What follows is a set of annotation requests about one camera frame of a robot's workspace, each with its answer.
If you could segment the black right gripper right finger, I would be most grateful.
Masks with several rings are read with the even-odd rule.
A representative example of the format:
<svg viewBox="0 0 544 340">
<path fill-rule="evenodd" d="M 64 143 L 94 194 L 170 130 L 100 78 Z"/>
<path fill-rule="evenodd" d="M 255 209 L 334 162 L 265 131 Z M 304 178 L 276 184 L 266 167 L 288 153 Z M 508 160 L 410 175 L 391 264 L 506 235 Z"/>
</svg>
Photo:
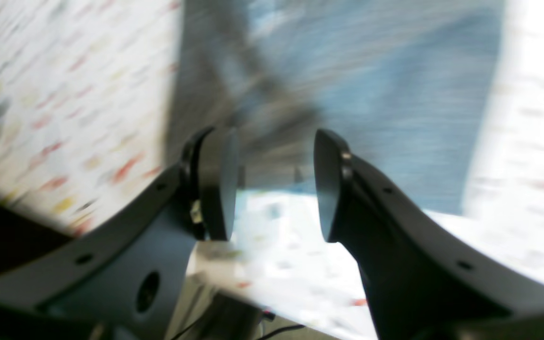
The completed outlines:
<svg viewBox="0 0 544 340">
<path fill-rule="evenodd" d="M 322 235 L 356 260 L 380 340 L 544 340 L 544 284 L 441 228 L 338 134 L 314 145 Z"/>
</svg>

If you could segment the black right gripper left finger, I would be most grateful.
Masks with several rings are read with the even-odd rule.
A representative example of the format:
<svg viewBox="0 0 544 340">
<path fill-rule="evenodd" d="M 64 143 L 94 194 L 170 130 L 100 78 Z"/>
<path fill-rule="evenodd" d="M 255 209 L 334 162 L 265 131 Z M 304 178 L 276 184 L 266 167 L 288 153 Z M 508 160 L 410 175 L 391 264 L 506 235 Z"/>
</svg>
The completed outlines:
<svg viewBox="0 0 544 340">
<path fill-rule="evenodd" d="M 0 274 L 0 340 L 162 340 L 195 243 L 229 241 L 239 137 L 207 127 L 89 234 Z"/>
</svg>

